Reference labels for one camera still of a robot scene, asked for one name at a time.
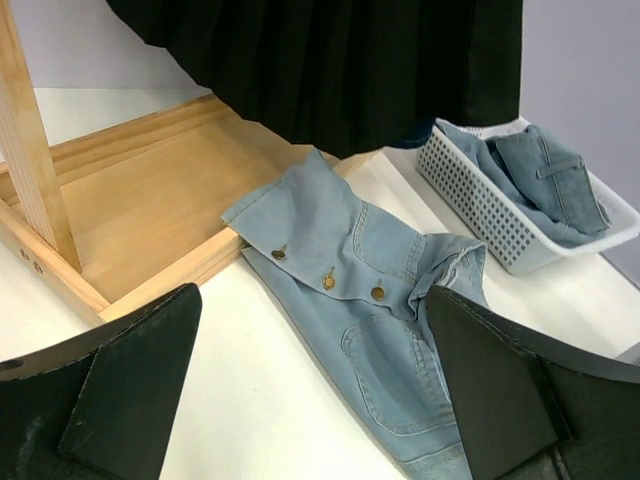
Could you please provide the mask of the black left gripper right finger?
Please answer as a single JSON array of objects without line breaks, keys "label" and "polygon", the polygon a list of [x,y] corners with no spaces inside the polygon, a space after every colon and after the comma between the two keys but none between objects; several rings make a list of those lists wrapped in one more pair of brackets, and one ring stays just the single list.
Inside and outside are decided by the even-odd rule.
[{"label": "black left gripper right finger", "polygon": [[473,478],[638,478],[638,366],[444,287],[425,307]]}]

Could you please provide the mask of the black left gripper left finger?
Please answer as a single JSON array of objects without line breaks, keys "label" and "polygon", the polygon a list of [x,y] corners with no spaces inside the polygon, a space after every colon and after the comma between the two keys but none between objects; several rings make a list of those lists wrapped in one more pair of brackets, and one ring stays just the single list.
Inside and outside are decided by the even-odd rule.
[{"label": "black left gripper left finger", "polygon": [[187,283],[2,362],[2,478],[159,478],[201,311]]}]

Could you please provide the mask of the light blue buttoned denim skirt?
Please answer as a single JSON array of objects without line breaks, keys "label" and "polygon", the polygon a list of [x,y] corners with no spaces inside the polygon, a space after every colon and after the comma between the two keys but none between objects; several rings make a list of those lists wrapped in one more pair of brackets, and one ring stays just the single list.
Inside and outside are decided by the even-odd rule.
[{"label": "light blue buttoned denim skirt", "polygon": [[425,296],[485,300],[486,246],[421,234],[356,196],[318,152],[223,221],[349,407],[413,479],[467,479]]}]

